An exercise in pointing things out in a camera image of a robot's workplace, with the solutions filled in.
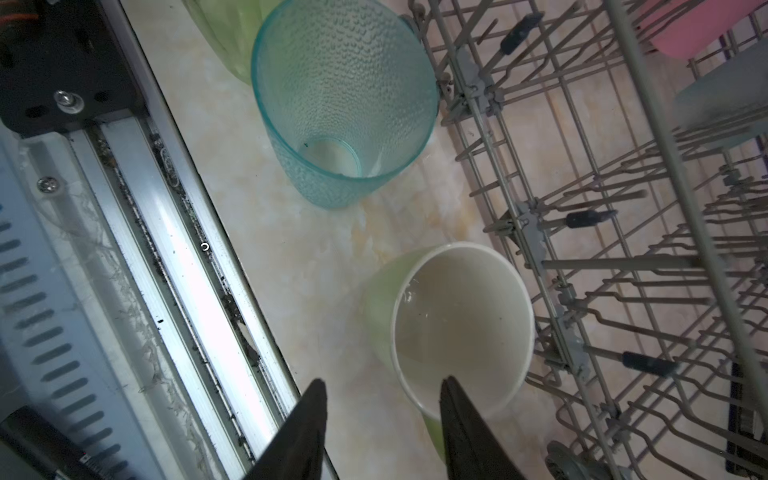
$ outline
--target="countertop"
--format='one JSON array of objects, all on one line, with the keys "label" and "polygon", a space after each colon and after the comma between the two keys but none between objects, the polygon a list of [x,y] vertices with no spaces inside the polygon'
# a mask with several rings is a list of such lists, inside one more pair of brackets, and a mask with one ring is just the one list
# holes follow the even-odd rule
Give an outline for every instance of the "countertop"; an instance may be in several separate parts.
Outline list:
[{"label": "countertop", "polygon": [[[404,12],[398,3],[391,7]],[[322,210],[290,184],[251,87],[219,62],[181,1],[124,8],[294,379],[300,389],[326,381],[326,448],[339,477],[445,478],[420,414],[375,358],[358,308],[366,281],[402,253],[452,240],[490,244],[449,132],[436,126],[420,158],[359,204]],[[554,411],[551,398],[528,390],[520,409]],[[525,429],[516,425],[505,423],[515,438]],[[533,435],[542,438],[520,439],[516,460],[543,473],[548,432]]]}]

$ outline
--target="teal plastic cup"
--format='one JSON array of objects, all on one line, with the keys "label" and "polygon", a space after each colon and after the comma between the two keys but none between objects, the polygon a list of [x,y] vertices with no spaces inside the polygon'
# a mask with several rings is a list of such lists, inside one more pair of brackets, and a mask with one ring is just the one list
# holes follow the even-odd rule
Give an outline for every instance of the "teal plastic cup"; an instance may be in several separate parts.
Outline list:
[{"label": "teal plastic cup", "polygon": [[432,66],[406,23],[375,0],[286,0],[253,48],[253,91],[288,178],[340,208],[408,167],[432,133]]}]

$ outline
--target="rack tine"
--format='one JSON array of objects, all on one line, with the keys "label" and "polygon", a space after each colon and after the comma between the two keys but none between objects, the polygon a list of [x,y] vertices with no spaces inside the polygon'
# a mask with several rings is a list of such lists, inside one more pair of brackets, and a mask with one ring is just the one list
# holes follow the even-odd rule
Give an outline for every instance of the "rack tine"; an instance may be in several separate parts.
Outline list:
[{"label": "rack tine", "polygon": [[[733,249],[733,248],[761,248],[766,247],[765,243],[758,243],[758,242],[742,242],[742,243],[715,243],[715,248],[718,249]],[[679,243],[679,242],[673,242],[673,243],[655,243],[653,245],[649,245],[648,248],[682,248],[685,250],[692,250],[697,251],[696,246],[689,245],[688,243]],[[741,253],[732,253],[732,255],[739,256]]]},{"label": "rack tine", "polygon": [[741,295],[756,296],[757,298],[768,298],[768,294],[765,294],[765,293],[746,292],[746,291],[745,292],[739,292],[739,293]]},{"label": "rack tine", "polygon": [[[509,174],[506,177],[504,177],[504,179],[507,180],[507,181],[510,181],[511,179],[517,177],[518,175],[519,175],[519,172],[512,172],[511,174]],[[490,184],[485,185],[484,187],[480,187],[479,189],[473,190],[472,192],[470,192],[469,193],[469,197],[470,198],[477,197],[479,194],[482,194],[482,193],[487,192],[489,190],[493,190],[494,188],[498,187],[498,185],[499,185],[498,180],[494,180]]]},{"label": "rack tine", "polygon": [[[570,43],[571,40],[576,38],[576,35],[581,33],[588,25],[591,25],[593,20],[595,20],[598,17],[598,15],[600,13],[602,13],[602,12],[603,12],[603,7],[602,6],[596,8],[595,10],[589,11],[589,13],[587,14],[587,17],[584,20],[582,20],[581,23],[579,23],[570,32],[568,32],[568,34],[565,35],[558,42],[557,45],[555,45],[554,47],[549,47],[548,46],[547,47],[547,53],[546,53],[546,55],[544,55],[544,58],[543,58],[543,62],[540,63],[540,65],[538,67],[536,67],[531,73],[526,75],[525,78],[523,78],[523,80],[518,84],[518,87],[520,87],[520,86],[522,86],[524,84],[528,84],[529,82],[532,82],[532,81],[536,82],[536,83],[541,83],[542,82],[542,78],[539,78],[537,81],[534,81],[533,79],[536,78],[536,76],[539,73],[541,73],[541,71],[543,71],[546,68],[547,65],[549,65],[549,63],[554,59],[555,55],[557,55],[558,53],[562,52],[562,50],[565,47],[565,45],[568,45],[568,43]],[[606,27],[603,30],[601,30],[600,32],[598,32],[596,35],[593,35],[592,38],[590,40],[586,41],[579,48],[579,50],[574,55],[572,55],[564,64],[558,65],[556,67],[555,74],[557,74],[557,73],[560,73],[560,74],[565,73],[566,72],[565,69],[568,68],[568,66],[571,63],[573,63],[577,58],[579,58],[581,56],[581,54],[583,54],[590,45],[593,45],[598,40],[598,38],[600,38],[608,29],[610,29],[610,27]],[[573,71],[580,70],[583,67],[584,67],[584,65],[580,65],[578,67],[572,68],[571,70],[573,70]]]},{"label": "rack tine", "polygon": [[493,28],[494,28],[494,27],[495,27],[497,24],[498,24],[498,18],[494,18],[494,19],[493,19],[493,22],[491,22],[491,24],[490,24],[490,25],[489,25],[489,26],[488,26],[488,27],[485,29],[485,31],[484,31],[484,32],[482,32],[482,34],[480,34],[480,36],[478,37],[478,40],[477,40],[477,44],[478,44],[478,45],[480,45],[480,44],[483,42],[483,40],[485,40],[485,37],[487,37],[487,36],[488,36],[488,34],[490,34],[490,33],[491,33],[491,31],[493,31]]},{"label": "rack tine", "polygon": [[545,269],[574,270],[658,270],[661,268],[701,268],[696,255],[641,255],[631,258],[590,258],[572,260],[544,260]]},{"label": "rack tine", "polygon": [[742,217],[724,218],[724,219],[708,218],[705,221],[713,225],[727,225],[729,223],[746,222],[748,220],[760,220],[762,218],[768,218],[768,213],[755,214],[755,215],[743,215]]},{"label": "rack tine", "polygon": [[[651,270],[651,272],[658,276],[709,276],[703,270]],[[729,278],[756,278],[755,274],[751,272],[725,272],[725,276]]]},{"label": "rack tine", "polygon": [[733,375],[727,375],[726,373],[723,373],[723,371],[720,368],[716,368],[711,363],[704,362],[702,360],[697,359],[688,359],[688,358],[681,358],[681,357],[675,357],[675,360],[682,363],[689,363],[691,365],[700,366],[703,367],[710,372],[712,372],[713,376],[716,376],[718,378],[721,378],[723,380],[728,380],[729,382],[735,382],[735,383],[746,383],[746,381],[738,376]]},{"label": "rack tine", "polygon": [[728,253],[722,253],[722,257],[730,257],[730,258],[762,258],[765,256],[766,251],[765,250],[748,250],[746,252],[728,252]]},{"label": "rack tine", "polygon": [[765,207],[765,206],[768,206],[768,197],[754,197],[754,198],[747,198],[745,200],[741,200],[740,198],[722,197],[722,198],[719,198],[718,200],[715,200],[714,202],[705,204],[704,206],[706,208],[717,208],[717,207],[723,207],[726,205],[737,205],[745,208]]},{"label": "rack tine", "polygon": [[726,118],[721,118],[706,124],[699,125],[688,130],[681,131],[674,135],[678,142],[690,141],[696,138],[706,137],[709,134],[743,127],[752,124],[754,121],[763,119],[768,114],[767,107],[755,108],[751,111],[741,112]]},{"label": "rack tine", "polygon": [[691,422],[696,423],[701,427],[704,427],[705,429],[709,430],[710,432],[716,435],[725,437],[727,440],[730,440],[731,442],[737,444],[740,447],[748,449],[752,452],[759,452],[760,455],[762,455],[764,458],[768,458],[768,445],[760,443],[755,439],[750,439],[743,435],[739,435],[735,432],[729,432],[728,430],[722,429],[721,427],[718,427],[716,425],[712,425],[709,422],[705,422],[704,420],[694,415],[694,412],[691,409],[689,404],[683,403],[682,400],[670,395],[669,393],[663,392],[659,389],[655,389],[650,386],[645,386],[644,388],[649,392],[655,393],[661,397],[664,397],[667,400],[670,400],[671,402],[675,402],[677,406],[680,407],[680,411],[683,413],[683,416],[686,419],[690,420]]},{"label": "rack tine", "polygon": [[504,37],[502,43],[499,45],[496,53],[493,54],[490,60],[483,65],[478,73],[480,78],[485,78],[491,74],[491,70],[498,65],[502,58],[507,55],[511,55],[513,51],[517,50],[520,44],[528,38],[528,34],[531,30],[536,28],[544,17],[544,12],[529,13],[520,20],[512,30]]},{"label": "rack tine", "polygon": [[571,210],[580,210],[582,208],[599,207],[601,205],[614,204],[616,202],[623,202],[626,200],[638,200],[648,196],[647,190],[636,190],[628,194],[614,195],[608,198],[598,198],[597,200],[589,200],[587,202],[581,202],[579,204],[570,205],[554,205],[547,207],[547,210],[557,210],[558,212],[568,212]]},{"label": "rack tine", "polygon": [[544,30],[534,41],[532,41],[530,44],[528,44],[528,47],[525,48],[525,50],[521,51],[520,54],[515,57],[514,60],[509,62],[509,65],[507,65],[507,68],[505,69],[504,76],[500,78],[496,83],[488,87],[488,93],[492,93],[496,91],[499,87],[501,87],[507,80],[509,80],[510,72],[512,69],[518,65],[526,56],[528,56],[536,47],[538,47],[546,38],[552,34],[555,30],[560,28],[561,25],[563,25],[569,18],[571,18],[576,12],[578,12],[578,9],[581,8],[581,5],[584,3],[584,0],[576,0],[571,4],[570,7],[568,7],[568,10],[566,10],[563,15],[560,15],[560,17],[552,22],[549,27]]},{"label": "rack tine", "polygon": [[744,215],[750,212],[763,212],[768,210],[768,205],[746,204],[744,208],[707,208],[705,215]]},{"label": "rack tine", "polygon": [[705,144],[710,144],[715,141],[719,140],[725,140],[727,138],[735,137],[737,135],[746,134],[750,132],[750,126],[747,125],[746,127],[736,127],[729,131],[724,131],[723,133],[719,134],[708,134],[708,135],[697,135],[697,140],[691,141],[690,143],[686,144],[679,144],[677,145],[677,148],[679,150],[687,150],[689,148],[699,148],[704,146]]},{"label": "rack tine", "polygon": [[[690,233],[666,233],[661,236],[662,238],[691,238]],[[768,237],[762,237],[760,235],[714,235],[712,240],[717,242],[740,242],[748,241],[754,243],[761,243],[768,245]]]},{"label": "rack tine", "polygon": [[[684,378],[683,376],[680,376],[679,374],[674,374],[674,377],[675,378],[679,378],[679,379],[688,380],[687,377]],[[733,400],[730,397],[725,397],[723,400],[725,401],[726,399],[727,399],[728,402],[738,402],[737,400]],[[705,443],[705,442],[702,442],[701,440],[699,440],[699,439],[697,439],[697,438],[695,438],[695,437],[693,437],[691,435],[688,435],[686,433],[681,432],[680,430],[675,428],[675,426],[672,423],[672,421],[670,421],[664,414],[659,413],[656,410],[649,409],[648,407],[646,407],[646,406],[644,406],[644,405],[642,405],[642,404],[640,404],[638,402],[628,402],[627,404],[631,408],[638,409],[641,412],[646,412],[649,415],[653,415],[653,416],[661,419],[661,421],[664,422],[664,424],[667,426],[667,428],[669,428],[670,432],[672,432],[672,435],[675,435],[676,437],[678,437],[680,439],[683,439],[686,442],[693,443],[694,445],[697,445],[700,448],[707,450],[708,452],[711,452],[711,453],[713,453],[715,455],[719,455],[719,456],[723,457],[724,459],[729,460],[729,461],[734,462],[734,463],[737,463],[738,465],[740,465],[740,466],[742,466],[744,468],[749,468],[749,469],[753,469],[754,468],[754,469],[756,469],[756,470],[754,470],[755,472],[761,472],[761,471],[765,472],[764,468],[761,468],[761,467],[759,467],[759,466],[757,466],[757,465],[755,465],[755,464],[753,464],[751,462],[748,462],[747,460],[745,460],[743,458],[740,458],[740,457],[738,457],[736,455],[732,455],[732,454],[730,454],[728,452],[725,452],[725,451],[722,450],[722,448],[713,447],[712,445],[710,445],[708,443]]]},{"label": "rack tine", "polygon": [[[751,306],[746,306],[746,305],[740,305],[740,306],[744,307],[744,308],[747,308],[747,309],[749,309],[751,307]],[[718,316],[713,316],[712,320],[714,320],[716,322],[722,322],[723,321],[723,319],[721,319]],[[748,320],[748,319],[744,320],[744,324],[751,326],[757,332],[766,332],[766,333],[768,333],[768,326],[761,326],[759,323],[753,322],[752,320]]]},{"label": "rack tine", "polygon": [[582,348],[586,353],[592,355],[601,356],[606,359],[616,360],[621,362],[622,365],[629,369],[637,370],[638,372],[650,373],[656,376],[669,376],[677,369],[679,363],[670,362],[669,360],[657,359],[652,356],[643,355],[642,353],[634,352],[613,352],[611,350],[601,349],[596,346],[583,345]]},{"label": "rack tine", "polygon": [[692,470],[690,470],[688,468],[685,468],[681,464],[675,462],[671,458],[666,457],[666,456],[660,454],[658,452],[658,450],[656,450],[656,448],[654,447],[656,442],[654,440],[652,440],[648,436],[648,434],[646,432],[643,432],[642,430],[640,430],[640,429],[638,429],[636,427],[633,427],[632,425],[622,425],[621,428],[626,430],[626,431],[628,431],[628,432],[630,432],[630,433],[634,433],[635,435],[637,435],[638,437],[643,439],[645,441],[645,445],[647,447],[647,450],[659,462],[662,462],[665,465],[667,465],[667,466],[669,466],[671,468],[674,468],[678,472],[682,473],[683,475],[686,475],[689,478],[693,478],[694,480],[706,480],[704,477],[702,477],[701,475],[698,475],[696,472],[693,472]]},{"label": "rack tine", "polygon": [[635,185],[645,184],[653,180],[661,180],[663,178],[668,178],[668,177],[669,177],[669,174],[667,173],[645,175],[644,177],[634,178],[632,180],[626,180],[623,182],[618,182],[616,184],[590,185],[588,187],[577,188],[576,190],[564,192],[563,195],[566,197],[572,197],[574,195],[585,194],[587,192],[598,192],[598,193],[607,192],[609,190],[616,190],[618,188],[634,187]]},{"label": "rack tine", "polygon": [[[722,148],[720,148],[720,147],[712,148],[710,150],[705,150],[705,151],[701,151],[701,152],[693,152],[691,154],[683,155],[682,156],[682,160],[683,161],[698,160],[700,158],[712,157],[714,155],[718,155],[718,154],[722,154],[722,153],[723,153],[723,149]],[[627,167],[627,166],[631,166],[631,165],[636,164],[640,160],[646,160],[648,158],[656,158],[656,157],[658,157],[658,155],[646,153],[646,154],[642,154],[638,158],[633,158],[631,160],[622,161],[619,165],[621,165],[622,167]]]},{"label": "rack tine", "polygon": [[[480,147],[477,150],[472,150],[473,148],[476,148],[478,146],[477,145],[478,142],[482,143],[482,138],[480,140],[476,141],[475,143],[473,143],[472,145],[470,145],[469,147],[465,148],[460,154],[456,155],[456,161],[462,161],[462,160],[464,160],[466,158],[469,158],[470,154],[474,157],[476,155],[480,155],[482,153],[485,153],[486,152],[486,148],[485,147]],[[503,144],[504,144],[503,140],[497,140],[497,141],[493,142],[492,145],[494,147],[501,147]]]},{"label": "rack tine", "polygon": [[704,305],[715,303],[714,298],[704,297],[675,297],[675,296],[624,296],[616,292],[586,292],[585,296],[612,296],[622,303],[664,303],[670,305]]},{"label": "rack tine", "polygon": [[[493,3],[493,0],[480,0],[478,3],[477,9],[472,13],[472,16],[469,17],[469,20],[464,24],[464,27],[462,28],[462,31],[458,34],[456,39],[453,42],[453,45],[456,48],[461,47],[464,45],[464,43],[467,42],[469,39],[469,36],[472,34],[472,29],[475,28],[475,26],[480,22],[480,18],[485,14],[485,11],[488,10],[488,7],[491,6],[491,3]],[[440,63],[435,67],[435,76],[439,78],[440,74],[445,70],[445,67],[448,66],[449,56],[446,54]]]},{"label": "rack tine", "polygon": [[[718,154],[723,154],[722,148],[718,147],[718,148],[712,148],[710,150],[706,150],[698,153],[694,152],[692,154],[683,155],[681,159],[683,162],[687,162],[687,161],[699,160],[701,158],[712,157],[713,155],[718,155]],[[631,163],[633,163],[633,161],[621,162],[622,168],[618,168],[617,170],[613,170],[606,174],[602,174],[601,176],[603,178],[608,178],[608,177],[615,177],[616,175],[619,175],[619,174],[641,174],[649,170],[656,170],[658,168],[663,168],[663,169],[667,168],[666,165],[664,165],[664,162],[641,165],[639,167],[630,168],[629,164]]]},{"label": "rack tine", "polygon": [[637,281],[629,278],[607,278],[603,283],[630,283],[633,286],[709,286],[709,280],[651,280]]},{"label": "rack tine", "polygon": [[[731,338],[731,336],[728,334],[728,332],[713,332],[711,330],[699,330],[699,334],[700,335],[707,335],[707,336],[715,336],[717,338],[725,339],[725,340],[733,340]],[[765,359],[762,360],[762,362],[768,361],[768,352],[767,351],[762,350],[762,349],[757,349],[757,348],[755,348],[754,350],[755,350],[755,352],[757,354],[762,355],[762,356],[765,357]],[[713,349],[713,351],[716,351],[718,353],[723,353],[723,354],[727,353],[727,350],[722,351],[722,349],[717,349],[717,350]],[[732,353],[730,354],[730,358],[734,362],[737,362],[739,360],[739,358],[735,354],[732,354]]]},{"label": "rack tine", "polygon": [[[663,31],[666,27],[671,25],[681,16],[685,15],[688,11],[690,11],[696,5],[700,4],[702,1],[703,0],[687,0],[687,2],[683,2],[679,5],[675,5],[675,7],[672,8],[670,11],[661,14],[659,18],[656,18],[651,23],[646,25],[642,30],[640,30],[637,33],[638,41],[650,41],[660,31]],[[658,10],[660,6],[666,3],[668,3],[666,2],[666,0],[662,0],[658,2],[654,7],[652,7],[651,10]],[[648,16],[648,12],[645,12],[641,17],[646,18],[647,16]],[[637,27],[640,23],[639,20],[640,20],[639,18],[636,19],[634,22],[632,22],[632,25],[634,27]]]},{"label": "rack tine", "polygon": [[613,320],[606,319],[600,313],[600,310],[596,310],[594,308],[587,308],[578,304],[571,305],[569,306],[569,308],[571,310],[580,310],[582,312],[591,313],[594,316],[594,318],[598,321],[598,323],[600,323],[601,325],[609,326],[616,329],[627,330],[628,332],[637,333],[640,335],[652,336],[657,339],[668,340],[670,342],[680,343],[685,346],[692,346],[696,343],[694,339],[689,339],[683,336],[673,335],[671,333],[658,332],[656,330],[643,328],[641,326],[635,326],[629,323],[615,322]]}]

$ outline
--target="metal bracket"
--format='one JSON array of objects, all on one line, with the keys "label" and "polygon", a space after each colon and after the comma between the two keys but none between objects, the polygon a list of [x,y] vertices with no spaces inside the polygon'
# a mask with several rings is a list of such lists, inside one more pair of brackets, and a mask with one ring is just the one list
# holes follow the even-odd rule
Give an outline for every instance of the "metal bracket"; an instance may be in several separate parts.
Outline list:
[{"label": "metal bracket", "polygon": [[558,316],[552,319],[550,324],[553,329],[558,329],[560,337],[565,341],[566,349],[571,357],[571,363],[569,364],[563,360],[563,356],[560,354],[560,349],[554,338],[552,342],[545,345],[544,363],[553,369],[565,370],[573,376],[587,380],[590,376],[590,368],[588,355],[584,351],[584,341],[576,335],[572,324],[570,326],[564,324],[563,316],[565,309],[560,305],[555,305],[554,308]]},{"label": "metal bracket", "polygon": [[570,306],[576,304],[578,301],[573,283],[567,283],[565,285],[561,284],[555,288],[560,292],[558,294],[558,301],[561,305]]},{"label": "metal bracket", "polygon": [[623,412],[611,412],[610,407],[606,406],[607,412],[610,417],[605,419],[605,425],[608,427],[608,431],[615,430],[616,433],[611,437],[616,445],[621,445],[624,442],[629,442],[630,434],[629,432],[624,429],[624,425],[626,424],[626,415],[624,415]]},{"label": "metal bracket", "polygon": [[729,167],[727,165],[720,167],[720,174],[723,175],[723,184],[726,187],[729,187],[727,193],[725,193],[725,196],[738,197],[748,193],[744,187],[744,184],[751,182],[753,180],[752,177],[742,178],[739,169]]},{"label": "metal bracket", "polygon": [[[525,202],[516,202],[515,208],[518,211],[518,220],[521,224],[520,232],[515,229],[515,223],[512,221],[509,210],[504,212],[504,214],[494,223],[491,223],[486,228],[484,228],[483,232],[494,232],[500,237],[509,237],[510,240],[512,240],[515,245],[520,248],[522,247],[520,246],[520,238],[518,235],[522,235],[525,238],[525,241],[528,242],[528,247],[531,250],[532,256],[530,259],[525,259],[526,267],[532,269],[536,267],[534,270],[543,271],[543,262],[547,254],[547,250],[544,245],[544,233],[541,232],[541,230],[538,228],[538,214],[535,213]],[[531,261],[535,262],[536,265],[530,265],[529,263]]]},{"label": "metal bracket", "polygon": [[472,55],[466,46],[456,51],[456,61],[467,91],[456,95],[451,111],[446,115],[444,122],[452,123],[458,118],[472,115],[467,98],[477,98],[480,111],[485,112],[489,117],[493,115],[494,108],[500,111],[504,107],[504,94],[499,89],[486,92],[487,87],[493,85],[493,78],[491,75],[480,76],[480,66],[472,60]]}]

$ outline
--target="green cup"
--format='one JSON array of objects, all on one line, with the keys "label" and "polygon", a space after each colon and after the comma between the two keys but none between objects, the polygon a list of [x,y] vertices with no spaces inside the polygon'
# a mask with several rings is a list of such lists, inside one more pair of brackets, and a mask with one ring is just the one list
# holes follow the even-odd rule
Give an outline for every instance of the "green cup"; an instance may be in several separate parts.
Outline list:
[{"label": "green cup", "polygon": [[419,409],[445,459],[440,385],[462,384],[480,415],[509,404],[534,345],[528,292],[498,252],[469,242],[407,253],[370,281],[362,315],[372,348]]}]

